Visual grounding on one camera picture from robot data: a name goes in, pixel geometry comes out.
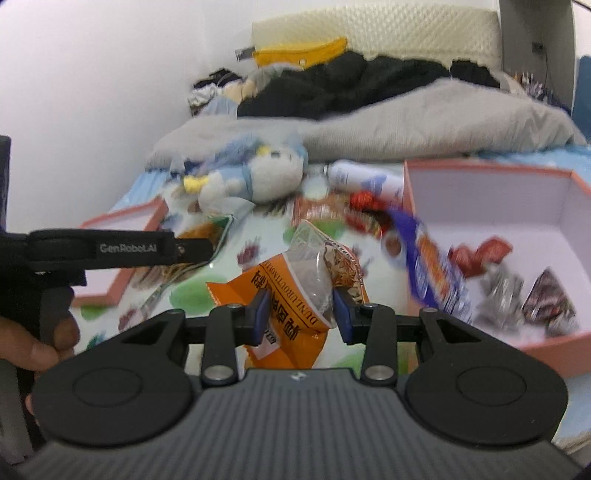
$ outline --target red candy wrapper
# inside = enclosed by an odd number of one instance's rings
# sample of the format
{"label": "red candy wrapper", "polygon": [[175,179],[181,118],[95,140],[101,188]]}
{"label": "red candy wrapper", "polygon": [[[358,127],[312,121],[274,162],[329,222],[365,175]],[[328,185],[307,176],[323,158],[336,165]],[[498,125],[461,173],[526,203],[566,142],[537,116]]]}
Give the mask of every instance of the red candy wrapper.
{"label": "red candy wrapper", "polygon": [[500,264],[512,251],[513,246],[510,243],[493,236],[482,242],[475,252],[465,244],[457,248],[451,247],[447,257],[457,265],[466,278],[472,278],[484,274],[485,264]]}

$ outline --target quilted headboard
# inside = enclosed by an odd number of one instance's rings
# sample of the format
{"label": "quilted headboard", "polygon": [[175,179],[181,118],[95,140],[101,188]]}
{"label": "quilted headboard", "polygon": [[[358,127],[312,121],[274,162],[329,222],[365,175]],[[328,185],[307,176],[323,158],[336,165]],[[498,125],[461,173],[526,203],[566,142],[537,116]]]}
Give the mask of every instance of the quilted headboard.
{"label": "quilted headboard", "polygon": [[442,4],[375,3],[283,15],[254,22],[257,49],[347,37],[367,58],[438,60],[450,66],[469,59],[502,68],[501,26],[496,11]]}

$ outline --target yellow bag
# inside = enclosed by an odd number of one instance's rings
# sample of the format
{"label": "yellow bag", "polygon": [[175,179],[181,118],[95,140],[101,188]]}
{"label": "yellow bag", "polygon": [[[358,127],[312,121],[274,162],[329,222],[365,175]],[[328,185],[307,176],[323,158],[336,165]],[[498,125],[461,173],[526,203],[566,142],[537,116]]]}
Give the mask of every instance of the yellow bag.
{"label": "yellow bag", "polygon": [[347,38],[339,37],[327,43],[287,44],[256,50],[252,56],[259,67],[271,63],[285,62],[309,68],[312,65],[326,63],[347,49]]}

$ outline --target orange snack bag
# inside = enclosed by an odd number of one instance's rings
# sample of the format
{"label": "orange snack bag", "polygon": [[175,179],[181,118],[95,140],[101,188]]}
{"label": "orange snack bag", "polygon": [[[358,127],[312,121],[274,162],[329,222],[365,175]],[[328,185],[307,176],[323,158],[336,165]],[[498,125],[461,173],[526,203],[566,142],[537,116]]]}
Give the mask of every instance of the orange snack bag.
{"label": "orange snack bag", "polygon": [[332,314],[333,286],[349,287],[367,302],[361,268],[343,245],[308,221],[296,229],[289,249],[228,283],[208,283],[218,305],[248,304],[260,288],[271,290],[271,318],[262,343],[247,347],[257,368],[312,368],[324,347]]}

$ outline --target screw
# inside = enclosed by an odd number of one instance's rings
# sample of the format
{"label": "screw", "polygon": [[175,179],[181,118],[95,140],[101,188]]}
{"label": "screw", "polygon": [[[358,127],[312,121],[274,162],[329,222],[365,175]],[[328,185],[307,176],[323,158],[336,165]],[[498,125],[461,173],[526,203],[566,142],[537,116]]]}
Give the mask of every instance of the screw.
{"label": "screw", "polygon": [[394,376],[394,370],[387,365],[372,365],[365,369],[365,376],[370,380],[383,381]]}
{"label": "screw", "polygon": [[234,374],[234,370],[227,365],[212,365],[207,367],[203,374],[208,379],[219,382],[230,378]]}

